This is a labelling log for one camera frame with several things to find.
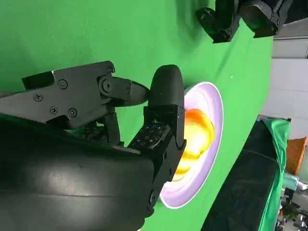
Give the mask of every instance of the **green fabric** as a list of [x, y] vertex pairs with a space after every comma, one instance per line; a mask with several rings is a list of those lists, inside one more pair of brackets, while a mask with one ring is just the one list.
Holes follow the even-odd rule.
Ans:
[[[194, 11], [214, 5], [214, 0], [0, 2], [0, 90], [22, 90], [21, 78], [28, 75], [105, 60], [115, 64], [115, 76], [147, 87], [159, 66], [176, 64], [185, 86], [210, 81], [220, 90], [224, 131], [206, 184], [182, 209], [158, 203], [142, 231], [201, 228], [267, 96], [273, 39], [253, 39], [241, 22], [231, 43], [212, 44]], [[142, 105], [117, 112], [127, 144], [142, 125]]]
[[264, 120], [264, 123], [272, 134], [279, 166], [274, 177], [272, 189], [266, 202], [259, 231], [273, 231], [279, 209], [283, 174], [287, 163], [286, 148], [287, 140], [289, 138], [290, 122], [283, 119], [266, 119]]

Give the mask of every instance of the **yellow fruit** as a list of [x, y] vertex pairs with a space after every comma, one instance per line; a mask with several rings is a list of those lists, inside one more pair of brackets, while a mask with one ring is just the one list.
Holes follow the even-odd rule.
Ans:
[[184, 138], [187, 145], [172, 181], [181, 180], [215, 138], [215, 128], [208, 116], [199, 109], [185, 112]]

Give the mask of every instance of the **green screen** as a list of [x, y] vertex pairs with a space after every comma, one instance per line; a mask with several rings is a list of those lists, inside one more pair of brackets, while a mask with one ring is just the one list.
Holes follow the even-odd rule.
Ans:
[[[142, 231], [200, 230], [267, 96], [272, 38], [253, 39], [241, 22], [233, 41], [212, 44], [194, 11], [214, 0], [12, 0], [0, 2], [0, 90], [22, 77], [110, 60], [115, 76], [149, 87], [155, 70], [176, 64], [184, 84], [214, 83], [224, 104], [218, 157], [197, 196], [178, 210], [160, 202]], [[142, 125], [142, 105], [117, 110], [126, 144]]]

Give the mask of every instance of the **black equipment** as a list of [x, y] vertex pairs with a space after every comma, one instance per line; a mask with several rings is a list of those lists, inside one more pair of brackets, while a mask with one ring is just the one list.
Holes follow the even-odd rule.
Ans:
[[[150, 90], [114, 72], [54, 70], [1, 94], [1, 231], [137, 231], [153, 214], [186, 146], [181, 72], [160, 67]], [[147, 100], [124, 147], [115, 107]]]
[[229, 42], [242, 18], [255, 38], [276, 35], [287, 19], [293, 0], [216, 0], [215, 10], [201, 8], [196, 16], [214, 43]]

